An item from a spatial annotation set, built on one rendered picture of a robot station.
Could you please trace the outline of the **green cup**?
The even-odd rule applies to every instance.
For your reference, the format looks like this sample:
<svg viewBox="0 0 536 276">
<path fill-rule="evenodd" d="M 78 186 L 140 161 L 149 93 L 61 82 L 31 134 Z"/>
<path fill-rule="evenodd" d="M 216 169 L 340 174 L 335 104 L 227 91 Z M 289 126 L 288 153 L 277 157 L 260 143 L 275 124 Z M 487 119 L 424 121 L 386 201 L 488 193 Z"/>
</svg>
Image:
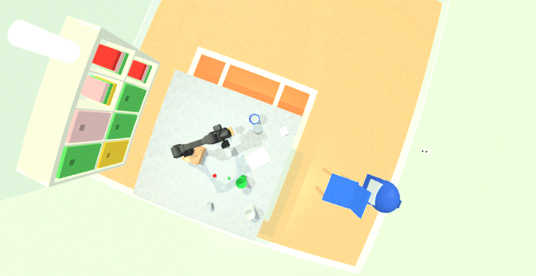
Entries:
<svg viewBox="0 0 536 276">
<path fill-rule="evenodd" d="M 238 188 L 244 188 L 247 185 L 246 177 L 242 175 L 236 180 L 236 186 Z"/>
</svg>

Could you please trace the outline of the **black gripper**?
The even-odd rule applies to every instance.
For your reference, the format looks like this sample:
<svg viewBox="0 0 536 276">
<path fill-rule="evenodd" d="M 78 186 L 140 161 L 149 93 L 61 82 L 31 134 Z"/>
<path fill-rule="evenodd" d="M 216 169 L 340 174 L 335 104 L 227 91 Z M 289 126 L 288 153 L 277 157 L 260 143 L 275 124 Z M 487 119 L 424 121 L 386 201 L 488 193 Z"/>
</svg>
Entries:
<svg viewBox="0 0 536 276">
<path fill-rule="evenodd" d="M 216 125 L 216 126 L 213 127 L 213 130 L 214 130 L 214 131 L 222 132 L 223 128 L 222 128 L 221 124 L 218 124 L 218 125 Z M 222 144 L 222 145 L 221 145 L 221 146 L 222 146 L 222 149 L 228 148 L 228 147 L 230 146 L 228 140 L 226 140 L 226 139 L 223 140 L 223 142 L 222 142 L 221 144 Z"/>
</svg>

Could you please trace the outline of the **white paper cup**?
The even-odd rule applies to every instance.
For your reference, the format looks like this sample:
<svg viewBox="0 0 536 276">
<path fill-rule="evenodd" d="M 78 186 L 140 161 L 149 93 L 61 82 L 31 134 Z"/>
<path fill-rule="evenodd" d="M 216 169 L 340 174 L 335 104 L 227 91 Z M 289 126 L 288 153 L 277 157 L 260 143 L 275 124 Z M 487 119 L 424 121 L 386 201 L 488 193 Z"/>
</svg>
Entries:
<svg viewBox="0 0 536 276">
<path fill-rule="evenodd" d="M 249 204 L 247 206 L 247 209 L 245 210 L 244 216 L 248 220 L 252 220 L 255 217 L 255 207 L 252 204 Z"/>
</svg>

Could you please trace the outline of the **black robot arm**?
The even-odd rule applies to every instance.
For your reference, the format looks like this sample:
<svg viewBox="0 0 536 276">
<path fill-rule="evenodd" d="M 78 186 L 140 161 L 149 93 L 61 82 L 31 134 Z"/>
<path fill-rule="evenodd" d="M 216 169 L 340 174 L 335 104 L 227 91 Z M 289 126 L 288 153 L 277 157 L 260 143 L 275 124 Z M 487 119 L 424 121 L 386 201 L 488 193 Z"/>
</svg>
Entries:
<svg viewBox="0 0 536 276">
<path fill-rule="evenodd" d="M 223 140 L 229 137 L 231 137 L 231 132 L 228 128 L 224 127 L 222 132 L 219 132 L 219 131 L 209 132 L 208 135 L 206 135 L 201 140 L 195 140 L 187 144 L 174 145 L 171 148 L 171 151 L 172 151 L 173 157 L 176 159 L 182 156 L 189 157 L 193 155 L 195 151 L 194 148 L 199 147 L 201 145 L 205 145 L 205 144 L 214 145 L 216 143 L 222 142 Z"/>
</svg>

